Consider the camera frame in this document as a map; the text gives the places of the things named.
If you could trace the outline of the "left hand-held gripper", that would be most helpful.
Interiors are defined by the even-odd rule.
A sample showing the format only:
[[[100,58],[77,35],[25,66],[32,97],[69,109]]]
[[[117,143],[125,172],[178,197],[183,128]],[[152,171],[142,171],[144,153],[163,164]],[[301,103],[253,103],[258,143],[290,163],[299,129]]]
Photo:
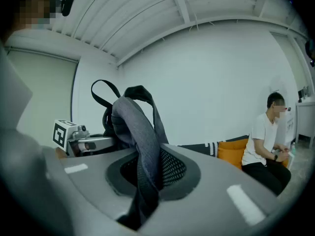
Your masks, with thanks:
[[[75,148],[80,139],[89,135],[84,125],[78,125],[68,120],[55,120],[52,141],[62,149],[68,157],[76,157],[80,149]],[[116,144],[112,137],[89,137],[89,148],[109,148]]]

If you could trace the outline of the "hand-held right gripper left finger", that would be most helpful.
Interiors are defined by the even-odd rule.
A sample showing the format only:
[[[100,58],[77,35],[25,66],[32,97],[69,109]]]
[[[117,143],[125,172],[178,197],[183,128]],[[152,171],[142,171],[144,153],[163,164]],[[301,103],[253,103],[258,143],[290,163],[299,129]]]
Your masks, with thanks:
[[[120,223],[131,204],[119,196],[106,180],[106,170],[115,161],[132,154],[132,149],[86,157],[59,160],[63,187],[70,198],[71,218],[77,236],[136,236],[138,233]]]

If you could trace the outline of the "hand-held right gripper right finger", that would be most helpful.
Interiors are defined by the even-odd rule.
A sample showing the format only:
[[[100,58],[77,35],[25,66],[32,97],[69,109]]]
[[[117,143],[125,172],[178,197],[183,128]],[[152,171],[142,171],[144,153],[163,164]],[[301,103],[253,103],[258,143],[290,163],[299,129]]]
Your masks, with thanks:
[[[194,161],[201,171],[185,198],[161,202],[140,228],[144,236],[245,236],[263,232],[264,223],[280,206],[265,186],[221,159],[186,148],[162,145]]]

